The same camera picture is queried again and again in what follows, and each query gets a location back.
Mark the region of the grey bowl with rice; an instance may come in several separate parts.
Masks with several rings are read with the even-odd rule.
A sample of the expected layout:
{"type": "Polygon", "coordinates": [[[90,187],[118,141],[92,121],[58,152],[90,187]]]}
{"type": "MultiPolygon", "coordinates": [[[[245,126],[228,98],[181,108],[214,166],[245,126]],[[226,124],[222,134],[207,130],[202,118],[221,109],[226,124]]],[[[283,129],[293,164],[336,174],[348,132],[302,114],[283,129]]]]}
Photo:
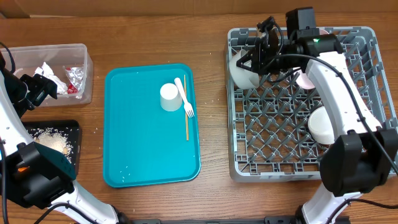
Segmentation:
{"type": "Polygon", "coordinates": [[[229,71],[238,88],[248,90],[259,87],[259,75],[245,70],[236,65],[237,61],[246,54],[246,50],[240,50],[229,62],[229,71]]]}

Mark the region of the white napkin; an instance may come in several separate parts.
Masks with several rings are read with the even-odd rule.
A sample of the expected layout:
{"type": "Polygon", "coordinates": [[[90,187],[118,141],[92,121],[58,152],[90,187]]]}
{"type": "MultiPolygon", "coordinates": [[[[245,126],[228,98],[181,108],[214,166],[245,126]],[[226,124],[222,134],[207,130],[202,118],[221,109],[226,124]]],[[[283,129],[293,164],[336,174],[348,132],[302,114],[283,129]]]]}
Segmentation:
{"type": "Polygon", "coordinates": [[[53,81],[57,85],[57,93],[59,95],[66,95],[68,92],[68,87],[66,83],[61,81],[59,77],[57,77],[53,70],[50,68],[49,65],[47,65],[45,62],[41,67],[37,67],[35,69],[35,74],[39,74],[44,76],[45,78],[48,78],[49,80],[53,81]]]}

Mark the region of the white round plate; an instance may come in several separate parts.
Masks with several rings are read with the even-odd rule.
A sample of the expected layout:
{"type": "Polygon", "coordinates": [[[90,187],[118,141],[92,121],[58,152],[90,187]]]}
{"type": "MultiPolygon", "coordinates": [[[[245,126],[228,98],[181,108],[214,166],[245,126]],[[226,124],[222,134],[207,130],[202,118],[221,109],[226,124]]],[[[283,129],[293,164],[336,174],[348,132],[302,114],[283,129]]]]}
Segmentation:
{"type": "MultiPolygon", "coordinates": [[[[318,57],[320,53],[328,52],[329,49],[326,47],[328,41],[319,38],[320,35],[328,35],[328,32],[324,29],[319,28],[306,28],[294,30],[289,35],[289,41],[291,44],[298,45],[298,50],[295,54],[309,55],[312,57],[318,57]]],[[[305,69],[307,67],[308,58],[298,58],[296,60],[294,69],[297,69],[298,78],[296,79],[297,85],[306,90],[314,89],[315,86],[308,79],[305,69]]]]}

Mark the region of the red sauce packet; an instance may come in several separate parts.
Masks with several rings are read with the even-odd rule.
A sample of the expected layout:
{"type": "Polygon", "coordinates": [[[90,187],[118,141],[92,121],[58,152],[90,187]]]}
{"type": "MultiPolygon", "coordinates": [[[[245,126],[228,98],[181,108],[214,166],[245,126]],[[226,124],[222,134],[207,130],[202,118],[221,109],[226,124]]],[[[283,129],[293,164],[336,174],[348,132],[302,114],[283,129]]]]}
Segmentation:
{"type": "Polygon", "coordinates": [[[68,86],[67,93],[68,94],[78,93],[78,89],[72,83],[70,83],[68,86]]]}

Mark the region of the aluminium foil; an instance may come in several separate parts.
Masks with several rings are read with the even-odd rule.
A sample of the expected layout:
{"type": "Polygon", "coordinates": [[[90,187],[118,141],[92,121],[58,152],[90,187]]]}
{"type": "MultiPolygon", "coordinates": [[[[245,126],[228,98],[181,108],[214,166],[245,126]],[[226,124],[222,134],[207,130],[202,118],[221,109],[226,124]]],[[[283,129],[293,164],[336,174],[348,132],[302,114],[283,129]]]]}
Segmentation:
{"type": "Polygon", "coordinates": [[[83,84],[83,67],[65,67],[65,73],[73,87],[80,91],[83,84]]]}

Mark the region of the orange carrot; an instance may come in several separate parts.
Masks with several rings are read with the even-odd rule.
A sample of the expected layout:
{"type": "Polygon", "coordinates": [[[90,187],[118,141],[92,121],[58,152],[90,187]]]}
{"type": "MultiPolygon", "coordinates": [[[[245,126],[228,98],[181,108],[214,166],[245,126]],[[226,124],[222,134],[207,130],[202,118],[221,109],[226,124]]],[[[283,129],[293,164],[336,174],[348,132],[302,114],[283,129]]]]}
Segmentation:
{"type": "Polygon", "coordinates": [[[22,172],[24,172],[25,170],[27,170],[29,167],[20,167],[20,168],[18,168],[17,169],[17,171],[18,171],[18,173],[22,173],[22,172]]]}

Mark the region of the white bowl with peanuts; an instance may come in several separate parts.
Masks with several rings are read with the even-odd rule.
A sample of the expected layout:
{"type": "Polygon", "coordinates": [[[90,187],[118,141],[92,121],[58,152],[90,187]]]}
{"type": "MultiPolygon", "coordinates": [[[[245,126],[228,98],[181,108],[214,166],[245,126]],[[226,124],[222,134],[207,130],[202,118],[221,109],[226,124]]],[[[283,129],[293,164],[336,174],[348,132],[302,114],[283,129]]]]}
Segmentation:
{"type": "Polygon", "coordinates": [[[308,128],[314,140],[320,144],[333,144],[333,127],[324,106],[317,108],[308,119],[308,128]]]}

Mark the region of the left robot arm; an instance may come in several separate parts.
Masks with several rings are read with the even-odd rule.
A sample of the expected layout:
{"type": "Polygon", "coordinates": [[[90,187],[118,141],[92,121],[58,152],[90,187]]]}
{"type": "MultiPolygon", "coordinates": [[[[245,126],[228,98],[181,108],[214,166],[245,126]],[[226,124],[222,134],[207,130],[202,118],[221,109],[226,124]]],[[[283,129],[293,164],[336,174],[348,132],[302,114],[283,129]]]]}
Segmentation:
{"type": "Polygon", "coordinates": [[[44,214],[56,210],[78,223],[129,223],[114,206],[104,203],[76,180],[74,166],[61,153],[34,141],[21,122],[47,96],[57,98],[56,84],[35,74],[14,75],[1,60],[1,196],[2,216],[8,223],[7,201],[44,214]]]}

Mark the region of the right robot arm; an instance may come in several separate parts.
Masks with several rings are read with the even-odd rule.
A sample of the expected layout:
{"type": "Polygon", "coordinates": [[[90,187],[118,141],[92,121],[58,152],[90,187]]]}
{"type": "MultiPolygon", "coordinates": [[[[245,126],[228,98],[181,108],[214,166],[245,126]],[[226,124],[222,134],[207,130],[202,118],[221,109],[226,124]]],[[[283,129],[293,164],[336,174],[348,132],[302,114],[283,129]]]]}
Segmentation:
{"type": "Polygon", "coordinates": [[[396,170],[397,131],[385,127],[365,105],[349,75],[334,34],[321,34],[312,7],[289,11],[286,31],[273,17],[258,23],[254,45],[229,63],[233,81],[243,88],[260,77],[296,71],[306,74],[320,95],[333,130],[331,148],[320,160],[321,184],[295,215],[265,217],[266,223],[348,223],[341,212],[383,185],[396,170]]]}

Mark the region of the food waste pile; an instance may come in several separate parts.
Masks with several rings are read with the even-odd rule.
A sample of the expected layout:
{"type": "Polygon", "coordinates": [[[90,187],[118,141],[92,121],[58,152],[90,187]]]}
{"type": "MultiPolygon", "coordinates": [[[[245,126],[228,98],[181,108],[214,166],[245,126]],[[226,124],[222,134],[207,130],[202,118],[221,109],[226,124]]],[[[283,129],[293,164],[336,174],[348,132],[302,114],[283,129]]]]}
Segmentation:
{"type": "Polygon", "coordinates": [[[72,164],[72,145],[68,140],[68,134],[54,128],[34,128],[28,131],[33,140],[41,145],[61,152],[72,164]]]}

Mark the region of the grey dishwasher rack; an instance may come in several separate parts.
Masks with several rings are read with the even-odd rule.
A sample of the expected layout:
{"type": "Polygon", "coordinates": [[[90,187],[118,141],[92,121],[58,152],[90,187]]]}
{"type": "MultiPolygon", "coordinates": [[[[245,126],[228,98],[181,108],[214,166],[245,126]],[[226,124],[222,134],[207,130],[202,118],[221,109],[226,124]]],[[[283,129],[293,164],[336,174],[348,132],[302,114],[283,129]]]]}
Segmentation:
{"type": "MultiPolygon", "coordinates": [[[[389,129],[397,116],[375,32],[370,27],[327,27],[341,42],[349,73],[370,112],[389,129]]],[[[319,179],[328,146],[316,142],[307,126],[322,101],[304,90],[297,77],[238,88],[226,71],[229,173],[237,182],[287,182],[319,179]]]]}

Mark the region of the clear plastic bin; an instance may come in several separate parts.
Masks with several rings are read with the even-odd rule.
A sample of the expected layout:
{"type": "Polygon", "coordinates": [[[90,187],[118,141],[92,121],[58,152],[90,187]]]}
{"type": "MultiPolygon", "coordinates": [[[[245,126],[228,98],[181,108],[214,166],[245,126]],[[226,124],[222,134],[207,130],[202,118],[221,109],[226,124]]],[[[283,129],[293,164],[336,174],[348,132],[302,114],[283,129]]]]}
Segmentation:
{"type": "Polygon", "coordinates": [[[32,76],[35,69],[46,63],[62,82],[73,84],[73,78],[67,75],[67,69],[79,68],[82,72],[81,83],[76,84],[76,93],[51,96],[40,104],[40,107],[84,105],[91,102],[93,92],[93,61],[84,44],[36,45],[28,47],[11,47],[10,52],[1,48],[6,68],[12,68],[9,56],[12,55],[16,65],[15,76],[20,78],[27,74],[32,76]]]}

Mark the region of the black plastic bin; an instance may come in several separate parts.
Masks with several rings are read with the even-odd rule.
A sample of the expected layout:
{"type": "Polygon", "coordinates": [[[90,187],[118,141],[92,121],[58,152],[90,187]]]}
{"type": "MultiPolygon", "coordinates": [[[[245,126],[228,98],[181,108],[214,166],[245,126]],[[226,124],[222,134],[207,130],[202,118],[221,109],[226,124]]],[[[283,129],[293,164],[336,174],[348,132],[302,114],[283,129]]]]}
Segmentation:
{"type": "Polygon", "coordinates": [[[78,175],[79,162],[80,162],[80,149],[82,130],[78,121],[74,119],[67,120],[53,120],[53,121],[30,121],[22,123],[27,132],[34,128],[54,128],[64,131],[68,134],[68,140],[72,145],[72,166],[74,167],[75,174],[78,175]]]}

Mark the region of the wooden chopstick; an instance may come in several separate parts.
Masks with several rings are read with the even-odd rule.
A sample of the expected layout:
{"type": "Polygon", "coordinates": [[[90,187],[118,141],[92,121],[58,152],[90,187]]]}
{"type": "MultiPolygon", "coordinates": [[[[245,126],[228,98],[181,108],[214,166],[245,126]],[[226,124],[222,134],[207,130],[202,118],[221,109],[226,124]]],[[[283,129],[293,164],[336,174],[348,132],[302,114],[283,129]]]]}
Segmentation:
{"type": "MultiPolygon", "coordinates": [[[[185,96],[187,96],[187,81],[185,75],[183,81],[183,88],[184,88],[184,94],[185,96]]],[[[186,140],[189,141],[188,115],[186,113],[185,113],[185,130],[186,130],[186,140]]]]}

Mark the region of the white plastic fork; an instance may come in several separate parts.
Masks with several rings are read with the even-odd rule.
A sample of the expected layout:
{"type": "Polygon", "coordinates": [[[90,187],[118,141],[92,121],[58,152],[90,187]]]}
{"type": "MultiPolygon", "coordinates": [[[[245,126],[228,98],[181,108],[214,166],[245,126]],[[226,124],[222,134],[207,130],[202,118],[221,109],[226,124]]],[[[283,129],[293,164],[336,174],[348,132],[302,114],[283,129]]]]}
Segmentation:
{"type": "Polygon", "coordinates": [[[176,87],[177,87],[177,89],[178,89],[178,91],[179,91],[179,93],[181,95],[181,98],[183,100],[183,103],[184,103],[183,107],[184,107],[184,110],[185,110],[187,116],[189,118],[194,117],[195,114],[194,114],[194,111],[193,111],[193,107],[192,107],[191,103],[189,103],[188,100],[187,100],[187,96],[186,96],[186,93],[184,91],[181,79],[179,79],[177,77],[177,78],[174,79],[174,82],[175,82],[175,85],[176,85],[176,87]]]}

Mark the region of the white paper cup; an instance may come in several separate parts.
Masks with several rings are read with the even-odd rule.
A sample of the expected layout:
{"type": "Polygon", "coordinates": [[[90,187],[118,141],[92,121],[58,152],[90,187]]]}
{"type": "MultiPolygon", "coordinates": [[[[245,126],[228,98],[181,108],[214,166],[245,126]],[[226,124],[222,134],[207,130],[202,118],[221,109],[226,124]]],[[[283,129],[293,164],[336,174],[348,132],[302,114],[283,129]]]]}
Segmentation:
{"type": "Polygon", "coordinates": [[[173,83],[166,83],[160,89],[160,105],[166,111],[176,111],[182,105],[178,88],[173,83]]]}

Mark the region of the teal plastic tray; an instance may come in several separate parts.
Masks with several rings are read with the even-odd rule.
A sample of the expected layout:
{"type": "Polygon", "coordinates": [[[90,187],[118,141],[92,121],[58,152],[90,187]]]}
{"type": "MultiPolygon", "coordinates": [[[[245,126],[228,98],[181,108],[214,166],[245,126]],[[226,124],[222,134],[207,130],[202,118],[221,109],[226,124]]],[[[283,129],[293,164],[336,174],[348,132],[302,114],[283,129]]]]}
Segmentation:
{"type": "Polygon", "coordinates": [[[183,63],[115,68],[104,83],[103,178],[111,187],[193,180],[201,169],[198,118],[166,111],[160,89],[179,77],[196,106],[193,72],[183,63]]]}

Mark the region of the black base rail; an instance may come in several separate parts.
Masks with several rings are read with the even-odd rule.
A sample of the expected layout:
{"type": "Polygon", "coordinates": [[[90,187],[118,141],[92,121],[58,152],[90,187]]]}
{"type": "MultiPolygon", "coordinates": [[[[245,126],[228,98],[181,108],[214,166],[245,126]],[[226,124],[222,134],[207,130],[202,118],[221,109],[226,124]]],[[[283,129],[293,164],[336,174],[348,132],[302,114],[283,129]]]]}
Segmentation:
{"type": "Polygon", "coordinates": [[[159,220],[138,219],[130,220],[131,224],[289,224],[300,223],[294,216],[273,216],[254,219],[218,219],[218,220],[159,220]]]}

